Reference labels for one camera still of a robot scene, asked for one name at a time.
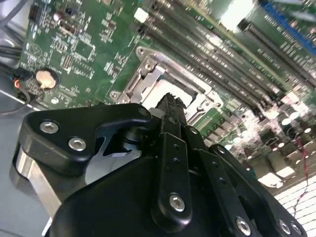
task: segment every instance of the red wire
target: red wire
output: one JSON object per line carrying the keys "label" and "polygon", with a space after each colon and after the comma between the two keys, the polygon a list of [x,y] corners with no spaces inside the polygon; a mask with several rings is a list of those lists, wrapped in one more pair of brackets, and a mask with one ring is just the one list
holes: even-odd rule
{"label": "red wire", "polygon": [[296,208],[297,208],[298,203],[300,202],[302,197],[304,197],[304,195],[308,193],[307,188],[308,188],[308,185],[309,185],[309,183],[308,183],[308,165],[307,165],[307,162],[306,162],[307,153],[306,153],[306,151],[304,149],[304,146],[303,146],[303,143],[302,143],[302,139],[300,137],[298,137],[297,142],[298,142],[298,149],[303,154],[303,161],[304,161],[304,167],[305,167],[306,187],[305,187],[304,192],[299,196],[299,198],[296,201],[296,204],[293,207],[293,209],[294,209],[294,217],[296,216]]}
{"label": "red wire", "polygon": [[14,86],[16,87],[16,88],[20,88],[20,81],[18,80],[18,79],[16,79],[15,81],[14,81]]}

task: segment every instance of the cable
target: cable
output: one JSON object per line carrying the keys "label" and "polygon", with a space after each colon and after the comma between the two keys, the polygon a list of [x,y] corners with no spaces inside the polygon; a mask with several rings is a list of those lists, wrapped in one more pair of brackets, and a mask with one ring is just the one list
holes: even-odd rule
{"label": "cable", "polygon": [[23,46],[24,39],[23,37],[15,32],[12,28],[9,26],[4,26],[1,28],[3,32],[5,32],[11,39],[13,39],[19,46]]}
{"label": "cable", "polygon": [[22,53],[22,48],[16,48],[11,46],[0,45],[1,51],[12,52],[12,53]]}
{"label": "cable", "polygon": [[26,97],[26,101],[25,103],[17,108],[17,109],[14,109],[14,110],[11,110],[11,111],[7,111],[7,112],[0,112],[0,116],[6,116],[6,115],[12,115],[12,114],[16,114],[17,112],[21,111],[22,109],[24,109],[25,107],[27,107],[27,105],[30,103],[31,101],[31,97],[30,97],[30,94],[27,92],[26,89],[24,89],[21,84],[20,84],[20,81],[19,80],[15,80],[14,81],[14,86],[15,88],[17,88],[19,91],[21,91],[25,97]]}
{"label": "cable", "polygon": [[298,137],[298,138],[297,138],[297,142],[298,142],[298,149],[299,149],[299,151],[303,154],[304,170],[305,170],[305,179],[306,179],[306,187],[305,187],[305,189],[304,189],[304,192],[303,192],[303,193],[299,196],[299,198],[296,200],[296,203],[295,203],[295,205],[294,205],[294,207],[293,207],[293,209],[294,209],[294,218],[295,218],[295,216],[296,216],[296,208],[297,208],[297,205],[298,205],[298,203],[300,202],[300,200],[302,199],[302,197],[304,197],[304,195],[308,193],[307,188],[308,188],[308,186],[309,186],[309,183],[308,183],[308,165],[307,165],[307,162],[306,162],[307,153],[306,153],[306,151],[305,151],[305,149],[304,149],[304,146],[303,146],[301,137]]}
{"label": "cable", "polygon": [[0,57],[3,58],[11,58],[11,59],[20,59],[21,54],[20,53],[7,53],[0,50]]}
{"label": "cable", "polygon": [[1,71],[3,71],[3,72],[5,72],[5,73],[7,73],[7,74],[13,74],[14,73],[14,71],[15,71],[15,69],[14,68],[12,68],[12,67],[10,67],[10,66],[8,66],[8,65],[6,65],[6,64],[4,64],[4,63],[2,63],[2,62],[0,62],[0,70]]}
{"label": "cable", "polygon": [[28,0],[21,0],[10,12],[9,14],[0,20],[0,27],[3,28],[6,26],[13,17],[15,17],[19,11],[24,7]]}

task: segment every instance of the blue pcie slot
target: blue pcie slot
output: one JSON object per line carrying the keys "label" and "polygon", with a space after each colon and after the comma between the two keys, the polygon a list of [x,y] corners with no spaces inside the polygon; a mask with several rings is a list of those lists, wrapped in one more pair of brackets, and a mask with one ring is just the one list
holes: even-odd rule
{"label": "blue pcie slot", "polygon": [[312,41],[308,41],[305,39],[305,37],[299,33],[296,29],[291,27],[286,18],[282,16],[278,10],[276,10],[270,2],[261,2],[261,6],[269,13],[271,14],[287,31],[289,31],[296,40],[301,43],[301,45],[306,48],[310,53],[313,55],[316,55],[316,47],[314,47]]}

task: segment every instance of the hex bolt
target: hex bolt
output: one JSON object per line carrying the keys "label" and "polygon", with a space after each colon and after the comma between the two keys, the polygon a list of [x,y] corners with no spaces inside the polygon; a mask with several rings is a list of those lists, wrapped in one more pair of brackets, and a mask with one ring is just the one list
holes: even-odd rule
{"label": "hex bolt", "polygon": [[87,147],[85,141],[77,137],[70,139],[68,146],[77,152],[82,152]]}
{"label": "hex bolt", "polygon": [[218,151],[219,151],[220,153],[225,154],[225,149],[224,149],[224,148],[218,147],[217,149],[218,149]]}
{"label": "hex bolt", "polygon": [[147,116],[147,111],[144,110],[143,108],[138,109],[138,112],[140,112],[142,115]]}
{"label": "hex bolt", "polygon": [[300,228],[298,228],[298,226],[294,222],[291,222],[291,226],[300,236],[302,235],[302,231],[300,230]]}
{"label": "hex bolt", "polygon": [[173,117],[169,117],[169,121],[172,122],[173,124],[177,123],[177,121]]}
{"label": "hex bolt", "polygon": [[59,130],[58,125],[54,122],[51,122],[51,121],[42,122],[39,125],[39,128],[42,132],[48,133],[48,134],[54,134],[54,133],[58,132],[58,130]]}
{"label": "hex bolt", "polygon": [[183,201],[183,199],[179,196],[179,195],[176,195],[176,194],[172,194],[169,198],[169,202],[170,202],[170,205],[171,207],[178,211],[178,212],[183,212],[184,209],[185,209],[185,203]]}
{"label": "hex bolt", "polygon": [[145,69],[148,70],[148,71],[151,71],[151,70],[153,69],[153,66],[151,65],[150,62],[147,62],[147,63],[145,64]]}
{"label": "hex bolt", "polygon": [[241,217],[237,217],[236,224],[237,224],[238,229],[240,229],[240,231],[243,232],[245,236],[251,235],[250,226],[244,219],[242,219]]}
{"label": "hex bolt", "polygon": [[194,134],[197,134],[197,133],[198,133],[198,131],[197,131],[194,127],[191,127],[190,130],[191,130],[191,132],[194,133]]}
{"label": "hex bolt", "polygon": [[283,230],[285,233],[287,233],[288,235],[291,234],[290,228],[285,224],[284,221],[279,220],[278,225],[280,226],[281,230]]}

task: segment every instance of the capacitor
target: capacitor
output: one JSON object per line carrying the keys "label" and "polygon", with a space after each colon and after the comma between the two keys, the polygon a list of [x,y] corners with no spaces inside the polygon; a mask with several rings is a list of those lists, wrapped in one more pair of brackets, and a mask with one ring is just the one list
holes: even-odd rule
{"label": "capacitor", "polygon": [[249,135],[249,131],[245,126],[240,127],[240,133],[241,133],[242,137],[246,137]]}
{"label": "capacitor", "polygon": [[282,148],[284,147],[285,143],[282,140],[278,140],[277,147]]}
{"label": "capacitor", "polygon": [[283,132],[292,140],[296,139],[298,132],[290,124],[283,128]]}
{"label": "capacitor", "polygon": [[238,144],[239,142],[241,142],[241,137],[239,137],[237,133],[233,133],[233,134],[232,134],[232,141],[233,141],[235,144]]}
{"label": "capacitor", "polygon": [[287,111],[287,114],[289,115],[291,120],[295,120],[300,116],[300,113],[297,112],[295,109],[293,109],[292,107],[289,108]]}
{"label": "capacitor", "polygon": [[36,80],[42,89],[53,89],[60,81],[58,75],[49,68],[37,70]]}
{"label": "capacitor", "polygon": [[53,20],[58,22],[60,19],[62,18],[62,15],[60,14],[60,12],[55,12],[53,15]]}
{"label": "capacitor", "polygon": [[247,159],[252,158],[251,151],[248,148],[243,149],[243,152],[245,153]]}
{"label": "capacitor", "polygon": [[276,144],[275,142],[272,143],[272,144],[270,144],[270,148],[271,148],[271,150],[272,150],[273,152],[275,152],[275,151],[278,150],[278,146],[277,146],[277,144]]}
{"label": "capacitor", "polygon": [[229,151],[233,146],[232,143],[230,141],[224,140],[222,142],[223,147],[226,148],[227,151]]}
{"label": "capacitor", "polygon": [[281,113],[278,116],[278,120],[281,122],[283,126],[286,126],[291,123],[291,119],[285,113]]}
{"label": "capacitor", "polygon": [[310,125],[303,120],[300,121],[300,127],[302,128],[304,133],[310,133],[310,131],[312,130]]}

